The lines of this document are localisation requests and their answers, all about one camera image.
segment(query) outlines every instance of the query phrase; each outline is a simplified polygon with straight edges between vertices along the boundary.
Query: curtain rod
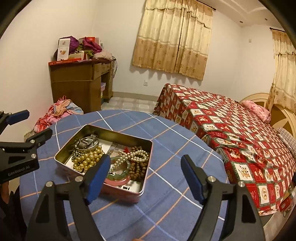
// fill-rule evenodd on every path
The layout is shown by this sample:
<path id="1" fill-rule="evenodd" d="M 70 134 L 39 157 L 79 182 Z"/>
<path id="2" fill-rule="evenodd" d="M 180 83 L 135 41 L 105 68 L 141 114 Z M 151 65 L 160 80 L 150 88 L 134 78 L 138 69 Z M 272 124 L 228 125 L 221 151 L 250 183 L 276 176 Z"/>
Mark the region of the curtain rod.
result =
<path id="1" fill-rule="evenodd" d="M 205 4 L 205 3 L 201 2 L 201 1 L 198 1 L 198 0 L 196 0 L 196 1 L 197 1 L 197 2 L 200 2 L 200 3 L 204 4 L 204 5 L 206 5 L 206 6 L 208 6 L 208 7 L 210 7 L 211 9 L 213 9 L 214 11 L 216 11 L 216 9 L 213 8 L 213 7 L 211 7 L 210 5 L 207 5 L 207 4 Z"/>
<path id="2" fill-rule="evenodd" d="M 279 30 L 279 29 L 276 29 L 276 28 L 270 28 L 271 30 L 277 30 L 277 31 L 280 31 L 280 32 L 284 32 L 285 33 L 285 31 L 283 31 L 283 30 Z"/>

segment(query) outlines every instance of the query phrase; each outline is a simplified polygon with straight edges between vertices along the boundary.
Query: green bangle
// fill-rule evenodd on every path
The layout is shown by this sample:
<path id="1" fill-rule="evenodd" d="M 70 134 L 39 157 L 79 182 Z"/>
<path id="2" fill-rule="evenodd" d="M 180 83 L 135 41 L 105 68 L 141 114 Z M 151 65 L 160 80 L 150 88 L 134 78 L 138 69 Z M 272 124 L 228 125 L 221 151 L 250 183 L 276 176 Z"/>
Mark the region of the green bangle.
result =
<path id="1" fill-rule="evenodd" d="M 112 164 L 115 163 L 115 161 L 117 161 L 118 158 L 119 158 L 119 156 L 112 157 L 111 158 L 111 163 Z M 119 181 L 119 180 L 122 180 L 122 179 L 126 178 L 129 175 L 129 171 L 128 170 L 131 167 L 131 163 L 128 160 L 126 160 L 122 165 L 124 165 L 125 163 L 127 164 L 127 167 L 126 167 L 126 169 L 121 174 L 112 175 L 112 174 L 108 173 L 107 178 L 109 180 L 112 180 L 112 181 Z"/>

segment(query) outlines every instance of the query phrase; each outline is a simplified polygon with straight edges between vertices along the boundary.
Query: metal screw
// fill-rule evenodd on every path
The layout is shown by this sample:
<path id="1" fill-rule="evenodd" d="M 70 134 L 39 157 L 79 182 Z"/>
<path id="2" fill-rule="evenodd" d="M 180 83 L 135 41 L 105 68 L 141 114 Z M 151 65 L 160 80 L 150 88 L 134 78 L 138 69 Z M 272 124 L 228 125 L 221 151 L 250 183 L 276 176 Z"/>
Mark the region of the metal screw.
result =
<path id="1" fill-rule="evenodd" d="M 54 184 L 54 183 L 53 183 L 52 181 L 49 181 L 49 182 L 47 182 L 45 185 L 46 185 L 48 188 L 50 188 L 50 187 L 52 187 L 53 184 Z"/>
<path id="2" fill-rule="evenodd" d="M 77 177 L 75 177 L 75 181 L 76 182 L 82 182 L 83 181 L 83 177 L 82 176 L 77 176 Z"/>
<path id="3" fill-rule="evenodd" d="M 217 179 L 214 176 L 209 176 L 207 178 L 211 183 L 215 182 Z"/>
<path id="4" fill-rule="evenodd" d="M 242 182 L 242 181 L 239 181 L 239 182 L 238 182 L 238 185 L 239 185 L 241 188 L 243 188 L 243 187 L 245 186 L 245 183 Z"/>

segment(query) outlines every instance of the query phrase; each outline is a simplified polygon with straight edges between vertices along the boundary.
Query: metal tin box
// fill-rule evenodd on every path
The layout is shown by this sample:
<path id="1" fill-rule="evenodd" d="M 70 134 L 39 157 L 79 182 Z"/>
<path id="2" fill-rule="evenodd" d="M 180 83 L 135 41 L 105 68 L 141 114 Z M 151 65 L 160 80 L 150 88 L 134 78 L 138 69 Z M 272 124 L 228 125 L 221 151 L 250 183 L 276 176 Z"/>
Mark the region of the metal tin box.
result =
<path id="1" fill-rule="evenodd" d="M 69 168 L 66 165 L 67 161 L 69 161 L 69 157 L 72 155 L 73 144 L 79 139 L 89 136 L 91 134 L 97 135 L 98 138 L 101 140 L 114 142 L 123 146 L 128 146 L 128 147 L 141 146 L 143 150 L 150 152 L 148 166 L 147 166 L 147 170 L 148 170 L 150 165 L 152 146 L 153 146 L 152 141 L 126 135 L 126 134 L 115 132 L 115 131 L 111 131 L 111 130 L 107 130 L 107 129 L 92 126 L 92 125 L 85 125 L 78 132 L 74 134 L 74 136 L 61 148 L 61 150 L 54 157 L 58 167 L 64 170 L 66 175 L 69 176 L 71 179 L 76 176 L 83 175 L 80 172 L 75 171 L 74 169 Z M 101 193 L 130 202 L 130 203 L 137 203 L 144 192 L 147 176 L 148 176 L 148 172 L 146 172 L 144 180 L 141 181 L 141 185 L 138 192 L 133 192 L 133 191 L 123 189 L 121 186 L 115 187 L 115 186 L 111 186 L 109 184 L 104 183 Z"/>

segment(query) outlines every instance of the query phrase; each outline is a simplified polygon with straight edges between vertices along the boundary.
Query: curtain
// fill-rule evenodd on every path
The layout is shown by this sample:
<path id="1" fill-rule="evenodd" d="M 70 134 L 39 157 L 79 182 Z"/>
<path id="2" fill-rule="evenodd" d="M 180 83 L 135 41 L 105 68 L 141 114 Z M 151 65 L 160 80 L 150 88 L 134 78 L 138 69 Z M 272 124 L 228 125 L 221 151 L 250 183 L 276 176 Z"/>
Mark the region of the curtain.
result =
<path id="1" fill-rule="evenodd" d="M 266 107 L 278 104 L 296 114 L 296 50 L 288 35 L 272 30 L 276 73 Z"/>
<path id="2" fill-rule="evenodd" d="M 212 16 L 195 0 L 147 0 L 132 64 L 202 80 Z"/>

